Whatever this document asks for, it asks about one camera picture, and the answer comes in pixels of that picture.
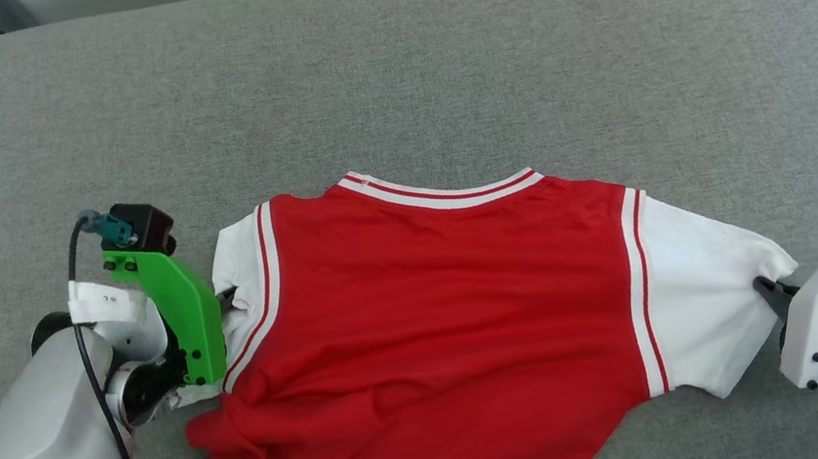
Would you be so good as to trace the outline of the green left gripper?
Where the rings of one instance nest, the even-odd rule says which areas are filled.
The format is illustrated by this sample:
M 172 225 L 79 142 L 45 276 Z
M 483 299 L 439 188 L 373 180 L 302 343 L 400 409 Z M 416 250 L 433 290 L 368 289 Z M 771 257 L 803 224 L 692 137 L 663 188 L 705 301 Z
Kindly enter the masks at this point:
M 221 315 L 233 309 L 238 287 L 213 294 L 198 273 L 163 253 L 120 251 L 103 259 L 112 281 L 135 282 L 154 302 L 168 333 L 162 357 L 175 383 L 218 383 L 227 374 Z

